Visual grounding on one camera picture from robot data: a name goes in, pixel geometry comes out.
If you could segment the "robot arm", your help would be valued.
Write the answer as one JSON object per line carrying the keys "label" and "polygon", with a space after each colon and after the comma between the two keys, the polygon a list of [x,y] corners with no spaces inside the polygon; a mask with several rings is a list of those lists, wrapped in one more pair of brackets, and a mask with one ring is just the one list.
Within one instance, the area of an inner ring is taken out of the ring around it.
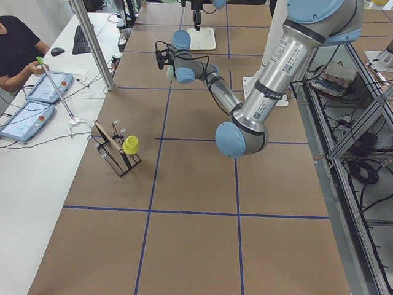
{"label": "robot arm", "polygon": [[314,49],[360,38],[363,1],[284,1],[284,8],[282,37],[244,102],[214,65],[192,58],[188,32],[179,30],[172,36],[168,56],[174,78],[181,84],[203,81],[230,117],[215,134],[219,151],[227,157],[255,154],[267,145],[264,123]]}
{"label": "robot arm", "polygon": [[[199,31],[201,25],[201,12],[206,14],[213,14],[217,9],[221,9],[226,6],[226,0],[211,0],[211,1],[203,1],[203,0],[180,0],[178,3],[181,4],[182,7],[186,7],[187,4],[190,4],[190,8],[193,11],[193,24],[194,29]],[[207,12],[204,10],[204,4],[212,4],[214,6],[214,10],[212,12]]]}

